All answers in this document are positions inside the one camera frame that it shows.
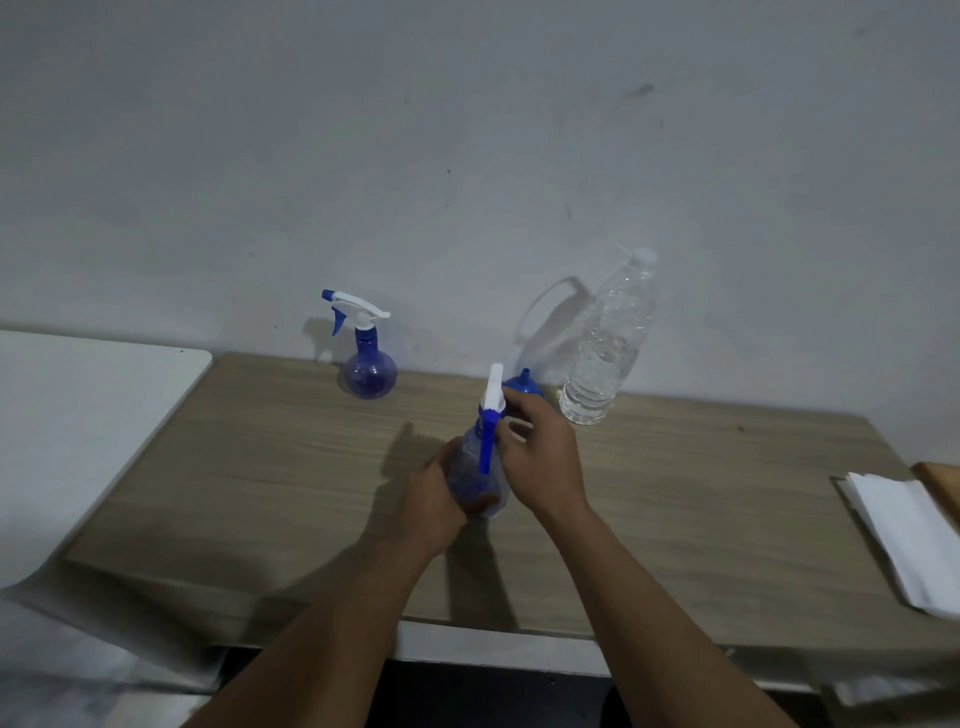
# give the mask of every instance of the white tissue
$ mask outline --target white tissue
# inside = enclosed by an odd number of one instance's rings
[[[907,602],[960,619],[960,532],[923,483],[849,473],[840,486],[890,556]]]

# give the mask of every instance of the person's left hand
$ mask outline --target person's left hand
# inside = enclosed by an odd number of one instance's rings
[[[496,501],[484,498],[472,503],[467,512],[446,487],[446,472],[462,437],[446,443],[423,470],[410,473],[403,500],[396,511],[396,532],[406,544],[415,546],[428,559],[446,551],[467,524],[468,514],[483,513]]]

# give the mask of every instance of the wooden board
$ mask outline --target wooden board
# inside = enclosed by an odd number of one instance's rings
[[[960,525],[960,468],[941,463],[917,463],[911,470]]]
[[[389,397],[362,401],[329,365],[222,356],[68,557],[211,639],[262,643],[336,588],[405,474],[470,425],[482,390],[403,373]],[[910,476],[865,420],[621,395],[577,437],[593,507],[717,642],[960,647],[960,625],[898,603],[829,480]],[[515,500],[435,560],[405,615],[591,635],[563,561]]]

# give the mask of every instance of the water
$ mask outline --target water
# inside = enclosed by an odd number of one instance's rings
[[[560,395],[560,409],[577,425],[600,422],[613,397],[634,368],[642,336],[633,343],[604,329],[591,329],[580,342],[577,359]]]

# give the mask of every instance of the hand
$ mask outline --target hand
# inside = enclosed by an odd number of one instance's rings
[[[397,537],[427,561],[446,551],[467,523],[467,514],[446,487],[449,462],[462,440],[462,437],[453,438],[423,470],[410,473],[403,500],[394,516]]]
[[[539,395],[504,387],[503,396],[507,414],[532,425],[501,420],[496,426],[496,448],[519,501],[541,520],[567,508],[587,507],[577,436],[570,423]]]

